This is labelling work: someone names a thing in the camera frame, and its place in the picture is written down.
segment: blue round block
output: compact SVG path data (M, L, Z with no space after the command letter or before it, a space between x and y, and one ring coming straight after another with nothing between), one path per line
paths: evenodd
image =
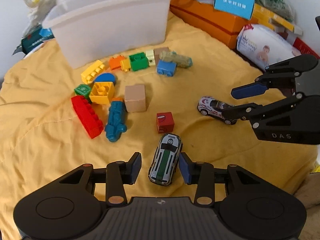
M113 84L115 85L116 77L111 73L102 73L95 78L94 82L113 82Z

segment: red cube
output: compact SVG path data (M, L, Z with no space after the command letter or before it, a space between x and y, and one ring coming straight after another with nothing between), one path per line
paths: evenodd
M172 132L174 128L174 120L171 112L157 114L158 133Z

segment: white toy car with green stripe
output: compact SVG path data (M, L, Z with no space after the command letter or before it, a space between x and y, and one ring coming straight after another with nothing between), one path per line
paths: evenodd
M171 184L181 150L182 141L179 136L172 133L162 136L148 173L151 182L162 186Z

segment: white plastic bin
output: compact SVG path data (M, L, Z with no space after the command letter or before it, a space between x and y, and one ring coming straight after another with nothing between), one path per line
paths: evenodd
M73 68L165 39L170 0L67 0L43 21Z

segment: white and red toy car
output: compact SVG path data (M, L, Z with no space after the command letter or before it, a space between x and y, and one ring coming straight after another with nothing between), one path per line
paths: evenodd
M237 119L229 120L223 117L221 110L231 107L227 103L218 101L212 97L201 97L198 103L198 111L203 115L209 115L213 118L223 121L225 124L235 124Z

